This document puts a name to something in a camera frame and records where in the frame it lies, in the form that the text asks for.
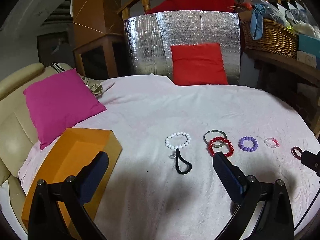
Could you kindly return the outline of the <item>dark maroon ring bangle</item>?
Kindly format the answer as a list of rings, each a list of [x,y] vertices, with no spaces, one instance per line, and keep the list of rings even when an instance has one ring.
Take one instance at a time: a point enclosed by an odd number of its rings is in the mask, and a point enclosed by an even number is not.
[[[296,159],[300,160],[302,157],[303,151],[298,146],[294,146],[293,148],[291,148],[291,153]]]

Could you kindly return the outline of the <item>silver metal cuff bangle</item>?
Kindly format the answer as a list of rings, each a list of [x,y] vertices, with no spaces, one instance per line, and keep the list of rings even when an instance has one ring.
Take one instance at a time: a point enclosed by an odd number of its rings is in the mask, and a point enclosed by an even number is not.
[[[227,135],[223,131],[212,129],[203,135],[204,143],[208,146],[210,141],[215,137],[223,137],[227,139]],[[216,141],[215,143],[213,143],[212,148],[221,148],[222,146],[225,146],[225,143],[223,141]]]

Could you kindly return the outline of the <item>orange cardboard tray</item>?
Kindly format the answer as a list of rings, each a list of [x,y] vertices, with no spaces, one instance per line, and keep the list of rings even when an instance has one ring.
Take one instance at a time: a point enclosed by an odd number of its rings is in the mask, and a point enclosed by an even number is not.
[[[29,213],[37,181],[45,180],[48,184],[64,181],[68,176],[77,176],[81,169],[89,165],[95,156],[103,151],[108,155],[108,168],[93,198],[84,204],[90,218],[94,220],[106,185],[121,153],[122,147],[114,132],[104,129],[68,128],[55,143],[40,166],[24,202],[21,219],[28,229]],[[81,239],[77,233],[63,202],[59,208],[68,229],[74,239]]]

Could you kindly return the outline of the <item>pink white bed blanket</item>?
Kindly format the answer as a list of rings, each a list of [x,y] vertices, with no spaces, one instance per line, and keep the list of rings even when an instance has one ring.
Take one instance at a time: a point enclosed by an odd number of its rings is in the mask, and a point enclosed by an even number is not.
[[[258,149],[234,149],[231,162],[260,181],[284,181],[295,239],[319,222],[319,178],[291,154],[319,142],[288,104],[245,86],[177,86],[139,75],[115,83],[100,102],[107,110],[79,124],[112,130],[123,150],[95,223],[108,239],[214,239],[231,217],[231,200],[217,177],[203,135],[223,131],[233,145],[254,137]]]

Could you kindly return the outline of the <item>wooden side shelf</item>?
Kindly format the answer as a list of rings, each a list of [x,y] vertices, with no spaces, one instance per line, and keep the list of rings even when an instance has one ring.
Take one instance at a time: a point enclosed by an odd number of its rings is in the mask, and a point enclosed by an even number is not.
[[[287,56],[249,48],[245,49],[245,53],[255,60],[260,60],[266,63],[274,64],[277,67],[283,68],[294,74],[297,74],[300,77],[309,81],[310,83],[314,84],[316,87],[319,87],[319,70],[305,63],[302,63]]]

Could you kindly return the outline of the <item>magenta pillow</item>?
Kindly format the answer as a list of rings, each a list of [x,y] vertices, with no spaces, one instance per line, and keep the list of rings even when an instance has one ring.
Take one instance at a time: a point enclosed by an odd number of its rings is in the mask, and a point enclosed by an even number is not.
[[[106,110],[74,69],[33,83],[23,94],[41,150],[67,128]]]

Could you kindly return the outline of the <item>wicker basket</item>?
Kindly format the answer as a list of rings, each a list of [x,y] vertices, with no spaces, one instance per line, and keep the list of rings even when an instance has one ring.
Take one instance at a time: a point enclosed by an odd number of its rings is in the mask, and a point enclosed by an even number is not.
[[[263,19],[263,35],[258,40],[253,40],[250,33],[250,22],[241,24],[244,33],[246,49],[253,49],[274,53],[292,59],[296,58],[298,50],[298,35],[289,31],[283,25],[272,20]]]

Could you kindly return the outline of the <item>small red pillow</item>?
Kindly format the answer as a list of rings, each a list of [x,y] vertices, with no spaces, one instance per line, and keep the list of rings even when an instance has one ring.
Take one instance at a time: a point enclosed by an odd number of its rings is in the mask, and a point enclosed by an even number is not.
[[[174,84],[228,85],[219,43],[175,45],[170,49]]]

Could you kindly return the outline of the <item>blue cloth in basket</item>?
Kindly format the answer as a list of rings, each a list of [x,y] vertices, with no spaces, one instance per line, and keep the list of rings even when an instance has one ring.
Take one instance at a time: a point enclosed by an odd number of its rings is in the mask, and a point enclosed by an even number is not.
[[[259,40],[263,36],[263,20],[268,19],[285,26],[285,16],[270,3],[255,3],[250,22],[250,34],[253,40]]]

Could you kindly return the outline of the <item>floral patterned cloth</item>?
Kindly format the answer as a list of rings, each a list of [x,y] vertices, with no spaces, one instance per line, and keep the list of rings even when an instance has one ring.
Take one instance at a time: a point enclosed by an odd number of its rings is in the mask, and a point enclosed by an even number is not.
[[[87,77],[82,77],[83,82],[86,87],[91,91],[91,93],[98,99],[108,91],[115,83],[103,85],[102,81],[92,80]]]

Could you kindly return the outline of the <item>silver foil insulation panel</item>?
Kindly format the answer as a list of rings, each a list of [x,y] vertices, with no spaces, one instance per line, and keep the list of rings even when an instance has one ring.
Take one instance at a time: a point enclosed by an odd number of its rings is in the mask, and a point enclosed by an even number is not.
[[[219,43],[228,83],[240,76],[240,23],[236,13],[179,10],[131,17],[125,38],[135,75],[173,78],[171,46]]]

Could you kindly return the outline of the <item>large red cushion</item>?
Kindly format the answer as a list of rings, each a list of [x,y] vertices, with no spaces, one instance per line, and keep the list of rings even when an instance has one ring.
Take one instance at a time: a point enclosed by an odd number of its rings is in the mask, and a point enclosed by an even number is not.
[[[233,12],[234,0],[165,0],[145,14],[177,10]]]

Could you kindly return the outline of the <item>orange wooden pillar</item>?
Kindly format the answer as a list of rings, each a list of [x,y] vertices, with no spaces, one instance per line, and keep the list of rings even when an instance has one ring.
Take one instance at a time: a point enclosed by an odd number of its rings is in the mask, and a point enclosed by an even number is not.
[[[122,34],[123,21],[117,14],[121,0],[73,0],[75,46],[88,44],[106,34]]]

